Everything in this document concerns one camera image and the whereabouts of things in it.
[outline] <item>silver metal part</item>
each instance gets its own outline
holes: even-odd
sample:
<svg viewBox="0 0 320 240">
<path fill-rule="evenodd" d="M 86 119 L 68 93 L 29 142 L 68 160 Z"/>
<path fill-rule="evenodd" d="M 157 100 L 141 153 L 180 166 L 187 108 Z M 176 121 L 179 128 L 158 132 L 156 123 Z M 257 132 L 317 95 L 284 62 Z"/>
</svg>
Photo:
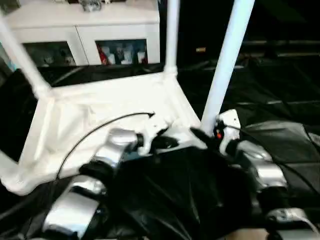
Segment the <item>silver metal part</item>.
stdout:
<svg viewBox="0 0 320 240">
<path fill-rule="evenodd" d="M 278 234 L 283 240 L 319 240 L 319 236 L 310 229 L 281 230 Z"/>
<path fill-rule="evenodd" d="M 277 223 L 285 224 L 292 222 L 301 222 L 303 219 L 308 219 L 305 211 L 301 208 L 278 208 L 270 211 L 266 215 L 268 218 L 274 218 Z"/>
<path fill-rule="evenodd" d="M 99 203 L 75 192 L 58 198 L 46 216 L 42 230 L 77 232 L 81 239 L 93 218 Z"/>
<path fill-rule="evenodd" d="M 100 180 L 85 175 L 76 176 L 71 181 L 66 191 L 73 187 L 86 189 L 95 195 L 105 195 L 107 193 L 106 186 Z"/>
<path fill-rule="evenodd" d="M 250 173 L 257 191 L 267 187 L 287 187 L 281 168 L 272 162 L 270 154 L 262 146 L 242 141 L 237 146 L 236 159 L 237 164 Z"/>
<path fill-rule="evenodd" d="M 113 128 L 110 130 L 106 143 L 113 143 L 118 146 L 136 146 L 137 134 L 132 130 Z"/>
<path fill-rule="evenodd" d="M 113 128 L 110 130 L 105 144 L 97 150 L 92 160 L 104 162 L 116 169 L 125 152 L 130 152 L 137 146 L 137 143 L 138 138 L 134 131 Z"/>
</svg>

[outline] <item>red object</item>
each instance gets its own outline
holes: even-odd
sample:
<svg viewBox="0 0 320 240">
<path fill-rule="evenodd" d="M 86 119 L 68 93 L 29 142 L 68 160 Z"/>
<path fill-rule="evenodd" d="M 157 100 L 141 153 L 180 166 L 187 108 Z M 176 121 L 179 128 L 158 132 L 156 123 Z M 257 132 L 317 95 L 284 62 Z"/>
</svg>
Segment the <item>red object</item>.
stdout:
<svg viewBox="0 0 320 240">
<path fill-rule="evenodd" d="M 98 44 L 96 45 L 96 47 L 98 48 L 98 53 L 99 53 L 102 65 L 109 65 L 107 55 L 105 55 L 105 53 L 102 51 L 101 47 Z"/>
</svg>

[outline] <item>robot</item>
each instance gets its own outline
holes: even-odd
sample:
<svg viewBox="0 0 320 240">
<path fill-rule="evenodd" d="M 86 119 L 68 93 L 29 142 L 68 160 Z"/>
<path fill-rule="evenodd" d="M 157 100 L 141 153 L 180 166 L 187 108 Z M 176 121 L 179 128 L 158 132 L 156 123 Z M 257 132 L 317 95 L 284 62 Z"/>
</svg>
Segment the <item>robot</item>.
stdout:
<svg viewBox="0 0 320 240">
<path fill-rule="evenodd" d="M 230 164 L 238 165 L 246 172 L 262 208 L 269 233 L 267 239 L 319 239 L 317 228 L 308 220 L 304 210 L 291 207 L 286 201 L 288 184 L 281 168 L 262 146 L 241 140 L 238 127 L 226 124 L 229 119 L 226 115 L 221 114 L 217 119 L 212 137 L 196 128 L 191 132 L 205 142 L 207 150 L 219 151 L 231 159 Z M 150 122 L 143 132 L 121 128 L 109 132 L 90 162 L 79 169 L 80 175 L 73 178 L 53 203 L 42 227 L 42 238 L 95 238 L 95 233 L 102 227 L 101 218 L 106 214 L 103 199 L 126 154 L 148 153 L 155 140 L 164 138 L 165 143 L 168 139 L 162 135 L 170 127 L 165 121 L 155 124 L 159 123 L 159 118 L 154 116 Z"/>
</svg>

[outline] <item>black cover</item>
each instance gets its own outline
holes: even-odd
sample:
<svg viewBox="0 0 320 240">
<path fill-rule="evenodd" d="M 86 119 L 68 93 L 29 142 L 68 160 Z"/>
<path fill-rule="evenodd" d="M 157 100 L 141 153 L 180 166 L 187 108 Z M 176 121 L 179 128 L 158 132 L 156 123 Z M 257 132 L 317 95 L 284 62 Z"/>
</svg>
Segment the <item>black cover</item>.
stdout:
<svg viewBox="0 0 320 240">
<path fill-rule="evenodd" d="M 235 108 L 243 127 L 274 155 L 289 164 L 320 191 L 320 83 L 319 58 L 290 60 L 251 59 L 245 68 L 235 70 L 222 111 Z M 42 68 L 52 83 L 72 67 Z M 60 85 L 92 82 L 116 77 L 161 71 L 161 66 L 90 66 L 62 80 Z M 213 72 L 201 69 L 182 71 L 178 81 L 191 105 L 201 117 Z M 19 71 L 0 88 L 0 147 L 18 159 L 28 133 L 36 100 Z M 289 182 L 291 205 L 304 208 L 312 220 L 320 222 L 320 198 L 296 175 L 283 168 Z M 61 181 L 63 190 L 65 181 Z M 48 191 L 50 185 L 40 186 Z M 246 187 L 240 170 L 230 169 L 215 153 L 194 148 L 163 157 L 128 162 L 109 192 L 112 229 L 110 237 L 130 236 L 137 231 L 151 239 L 214 239 L 241 226 L 260 226 L 260 209 L 254 194 Z M 7 194 L 10 205 L 32 197 Z M 37 231 L 43 220 L 44 200 L 30 200 L 15 217 L 2 218 L 2 236 Z M 21 228 L 17 221 L 24 223 Z"/>
</svg>

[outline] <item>glass cabinet door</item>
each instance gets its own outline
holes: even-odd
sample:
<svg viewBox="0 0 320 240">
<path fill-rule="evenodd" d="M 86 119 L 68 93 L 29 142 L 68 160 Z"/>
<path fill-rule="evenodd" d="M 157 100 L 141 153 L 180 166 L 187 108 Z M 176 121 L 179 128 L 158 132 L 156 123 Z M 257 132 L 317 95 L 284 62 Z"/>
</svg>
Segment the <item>glass cabinet door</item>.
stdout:
<svg viewBox="0 0 320 240">
<path fill-rule="evenodd" d="M 90 65 L 160 62 L 159 24 L 77 26 Z"/>
<path fill-rule="evenodd" d="M 23 46 L 37 67 L 76 65 L 66 41 L 23 43 Z"/>
<path fill-rule="evenodd" d="M 41 27 L 13 29 L 37 67 L 87 65 L 88 60 L 75 27 Z M 8 55 L 19 68 L 19 56 Z"/>
<path fill-rule="evenodd" d="M 103 65 L 147 64 L 146 39 L 95 41 Z"/>
</svg>

